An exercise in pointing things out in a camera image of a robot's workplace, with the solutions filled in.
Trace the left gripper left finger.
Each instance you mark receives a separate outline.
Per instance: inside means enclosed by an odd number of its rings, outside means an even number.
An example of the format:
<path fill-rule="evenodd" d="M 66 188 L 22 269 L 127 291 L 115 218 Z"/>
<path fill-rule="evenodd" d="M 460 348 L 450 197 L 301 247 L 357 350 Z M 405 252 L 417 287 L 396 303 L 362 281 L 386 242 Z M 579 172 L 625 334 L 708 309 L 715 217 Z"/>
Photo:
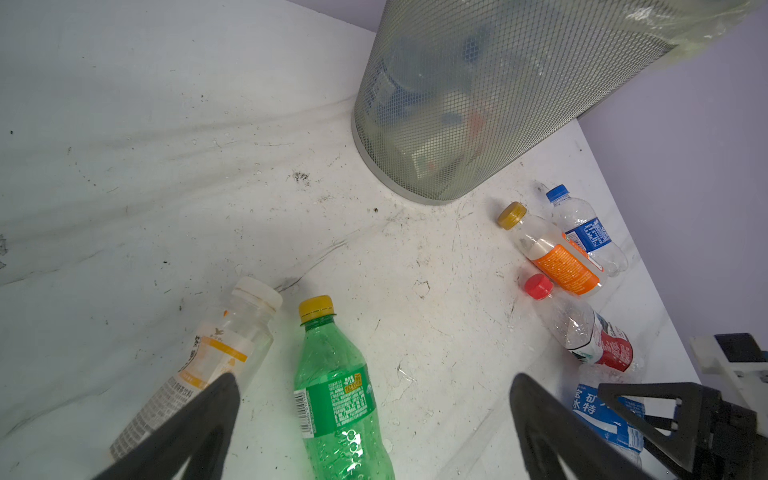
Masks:
<path fill-rule="evenodd" d="M 220 479 L 239 406 L 236 378 L 226 373 L 97 477 Z"/>

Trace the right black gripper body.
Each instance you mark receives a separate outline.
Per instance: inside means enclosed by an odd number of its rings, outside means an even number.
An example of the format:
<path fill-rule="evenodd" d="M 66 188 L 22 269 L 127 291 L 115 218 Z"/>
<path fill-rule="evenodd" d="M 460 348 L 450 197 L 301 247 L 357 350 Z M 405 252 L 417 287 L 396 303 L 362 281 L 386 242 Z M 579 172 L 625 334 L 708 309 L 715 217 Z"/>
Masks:
<path fill-rule="evenodd" d="M 702 479 L 766 479 L 767 438 L 757 432 L 757 414 L 724 401 L 708 389 L 702 407 Z"/>

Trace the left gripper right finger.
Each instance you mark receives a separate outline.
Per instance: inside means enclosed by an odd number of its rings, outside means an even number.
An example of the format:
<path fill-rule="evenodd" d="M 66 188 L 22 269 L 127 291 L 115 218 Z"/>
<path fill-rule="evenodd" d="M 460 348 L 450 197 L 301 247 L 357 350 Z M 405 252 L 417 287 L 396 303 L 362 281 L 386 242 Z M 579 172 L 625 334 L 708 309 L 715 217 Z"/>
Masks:
<path fill-rule="evenodd" d="M 532 479 L 647 479 L 649 476 L 577 419 L 525 373 L 509 391 L 526 471 Z"/>

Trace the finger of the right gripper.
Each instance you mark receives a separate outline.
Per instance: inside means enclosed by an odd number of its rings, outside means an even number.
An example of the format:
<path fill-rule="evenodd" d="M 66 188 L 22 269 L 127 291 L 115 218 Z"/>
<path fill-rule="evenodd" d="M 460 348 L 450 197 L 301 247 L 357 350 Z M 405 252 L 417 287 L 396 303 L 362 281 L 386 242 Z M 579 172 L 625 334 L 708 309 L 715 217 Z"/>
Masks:
<path fill-rule="evenodd" d="M 645 450 L 672 474 L 718 474 L 712 429 L 720 393 L 693 382 L 602 383 L 598 397 L 644 437 Z"/>

